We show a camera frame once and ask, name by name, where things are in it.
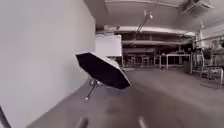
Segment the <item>black umbrella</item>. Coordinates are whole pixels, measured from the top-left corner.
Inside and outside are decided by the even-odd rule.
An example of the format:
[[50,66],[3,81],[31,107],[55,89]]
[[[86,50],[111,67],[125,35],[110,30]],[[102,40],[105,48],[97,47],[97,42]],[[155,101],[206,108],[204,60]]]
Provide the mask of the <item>black umbrella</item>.
[[117,63],[108,58],[102,58],[92,53],[76,55],[80,67],[92,78],[110,87],[125,89],[130,86],[124,73]]

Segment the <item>ceiling beam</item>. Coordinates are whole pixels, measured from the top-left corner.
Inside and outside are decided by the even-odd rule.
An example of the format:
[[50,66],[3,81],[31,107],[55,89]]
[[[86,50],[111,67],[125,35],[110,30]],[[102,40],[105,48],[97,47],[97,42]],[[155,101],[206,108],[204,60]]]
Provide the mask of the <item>ceiling beam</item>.
[[[155,1],[150,1],[150,0],[105,0],[105,3],[124,3],[124,2],[136,2],[136,3],[147,3],[147,4],[155,4]],[[162,2],[158,2],[158,5],[163,5],[163,6],[169,6],[169,7],[174,7],[178,8],[179,6],[173,5],[173,4],[166,4]]]

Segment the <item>umbrella handle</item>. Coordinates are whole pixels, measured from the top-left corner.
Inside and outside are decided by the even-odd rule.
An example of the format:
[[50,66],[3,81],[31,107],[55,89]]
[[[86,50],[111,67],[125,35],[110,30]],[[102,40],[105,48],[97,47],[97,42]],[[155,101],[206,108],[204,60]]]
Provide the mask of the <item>umbrella handle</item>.
[[91,88],[90,92],[88,93],[88,95],[85,97],[85,100],[89,100],[89,97],[90,97],[92,91],[97,86],[97,81],[96,80],[91,80],[91,81],[90,81],[90,85],[92,85],[92,88]]

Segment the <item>chair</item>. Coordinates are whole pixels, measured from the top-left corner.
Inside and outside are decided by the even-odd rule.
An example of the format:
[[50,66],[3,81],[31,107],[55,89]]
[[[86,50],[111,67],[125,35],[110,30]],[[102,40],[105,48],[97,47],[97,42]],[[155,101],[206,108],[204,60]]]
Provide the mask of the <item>chair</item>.
[[223,70],[224,70],[224,66],[215,66],[213,65],[213,61],[212,61],[212,57],[213,57],[213,53],[211,50],[202,50],[202,68],[201,68],[201,72],[200,72],[200,78],[202,79],[202,74],[203,72],[205,72],[205,70],[207,70],[207,77],[209,79],[212,79],[211,77],[211,71],[212,70],[220,70],[220,85],[219,88],[220,89],[222,87],[222,83],[223,83]]

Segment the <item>white panel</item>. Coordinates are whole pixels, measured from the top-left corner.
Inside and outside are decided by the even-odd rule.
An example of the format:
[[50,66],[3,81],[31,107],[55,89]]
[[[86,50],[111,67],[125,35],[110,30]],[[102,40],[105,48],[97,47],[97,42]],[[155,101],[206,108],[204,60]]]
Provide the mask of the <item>white panel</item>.
[[87,80],[73,54],[94,51],[95,21],[82,0],[1,0],[0,12],[0,104],[26,128]]
[[122,56],[121,35],[97,36],[96,53],[101,56]]
[[0,122],[0,128],[4,128],[1,122]]

